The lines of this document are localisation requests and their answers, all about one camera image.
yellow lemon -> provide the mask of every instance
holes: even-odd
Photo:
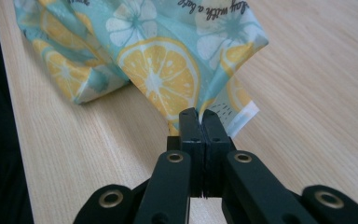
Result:
[[[196,106],[200,72],[179,41],[164,37],[140,41],[123,49],[117,63],[168,122]]]
[[[76,16],[81,22],[83,22],[83,24],[87,27],[89,32],[94,35],[94,29],[92,28],[92,24],[89,17],[80,12],[76,12]]]
[[[254,43],[239,45],[223,49],[220,54],[220,63],[225,72],[232,77],[234,73],[243,65],[257,50],[254,50]]]
[[[241,85],[240,81],[232,77],[227,83],[227,95],[232,107],[240,112],[251,102],[251,98]]]
[[[89,60],[86,60],[84,62],[84,64],[87,66],[90,66],[90,67],[96,67],[98,65],[104,64],[104,62],[101,60],[98,60],[98,59],[89,59]]]
[[[42,55],[42,51],[47,48],[47,47],[50,47],[50,45],[41,40],[41,39],[34,39],[32,41],[32,46],[34,47],[34,51],[36,51],[39,55]]]
[[[45,7],[51,3],[55,3],[56,0],[38,0],[38,2],[40,3],[40,5]]]
[[[40,14],[40,28],[57,43],[69,49],[85,49],[86,46],[81,38],[70,32],[51,13],[43,10]]]
[[[179,130],[177,130],[171,122],[168,122],[168,130],[170,132],[170,136],[178,136],[179,135]]]
[[[89,77],[90,68],[67,60],[55,50],[45,54],[45,62],[63,94],[74,100],[81,92],[82,84]]]

wooden table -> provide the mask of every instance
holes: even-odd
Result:
[[[239,71],[261,112],[236,146],[294,192],[324,184],[358,202],[358,1],[249,4],[270,44]],[[11,1],[0,1],[0,39],[36,223],[71,223],[94,190],[150,177],[168,128],[135,87],[69,103]],[[192,200],[190,223],[224,223],[220,201]]]

lemon slice pattern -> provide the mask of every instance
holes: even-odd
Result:
[[[179,41],[161,37],[140,41],[123,49],[117,63],[168,122],[197,105],[200,72]]]
[[[19,27],[77,104],[131,81],[173,135],[190,107],[200,118],[212,109],[231,133],[257,111],[234,78],[268,43],[245,1],[13,1]]]

